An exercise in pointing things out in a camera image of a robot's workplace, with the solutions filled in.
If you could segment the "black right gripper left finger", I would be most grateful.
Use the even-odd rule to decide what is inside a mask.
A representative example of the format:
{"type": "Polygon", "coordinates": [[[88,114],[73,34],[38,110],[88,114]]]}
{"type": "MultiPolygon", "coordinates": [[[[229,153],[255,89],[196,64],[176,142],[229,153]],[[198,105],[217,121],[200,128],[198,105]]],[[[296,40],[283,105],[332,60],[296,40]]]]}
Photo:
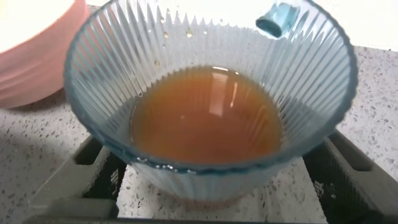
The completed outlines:
{"type": "Polygon", "coordinates": [[[31,220],[112,220],[126,163],[88,137],[29,201],[31,220]]]}

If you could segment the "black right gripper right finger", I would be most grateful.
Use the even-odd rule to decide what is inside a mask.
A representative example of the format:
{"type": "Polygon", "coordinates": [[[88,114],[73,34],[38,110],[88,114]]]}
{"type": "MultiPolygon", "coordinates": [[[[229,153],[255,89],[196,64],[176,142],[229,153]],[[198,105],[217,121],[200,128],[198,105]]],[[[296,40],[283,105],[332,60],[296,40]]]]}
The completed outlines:
{"type": "Polygon", "coordinates": [[[339,131],[303,160],[328,223],[397,224],[397,181],[339,131]]]}

